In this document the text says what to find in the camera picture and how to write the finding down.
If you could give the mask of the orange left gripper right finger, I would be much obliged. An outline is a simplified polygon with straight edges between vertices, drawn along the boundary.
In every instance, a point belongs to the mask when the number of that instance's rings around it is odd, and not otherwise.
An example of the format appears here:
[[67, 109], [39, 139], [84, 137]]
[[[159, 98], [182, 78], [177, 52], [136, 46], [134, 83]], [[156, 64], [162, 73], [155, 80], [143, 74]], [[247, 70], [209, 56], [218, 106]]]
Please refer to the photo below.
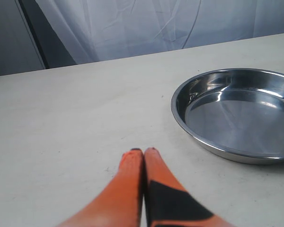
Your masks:
[[159, 151], [144, 153], [146, 218], [149, 227], [231, 227], [195, 200], [172, 174]]

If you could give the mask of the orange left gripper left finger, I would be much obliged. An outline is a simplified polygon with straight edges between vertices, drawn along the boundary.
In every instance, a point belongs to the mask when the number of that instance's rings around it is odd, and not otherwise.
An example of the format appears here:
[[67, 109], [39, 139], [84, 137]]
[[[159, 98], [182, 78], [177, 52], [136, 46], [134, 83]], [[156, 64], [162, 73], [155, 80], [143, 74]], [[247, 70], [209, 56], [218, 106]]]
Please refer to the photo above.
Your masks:
[[101, 193], [60, 227], [139, 227], [142, 211], [144, 155], [125, 152], [116, 175]]

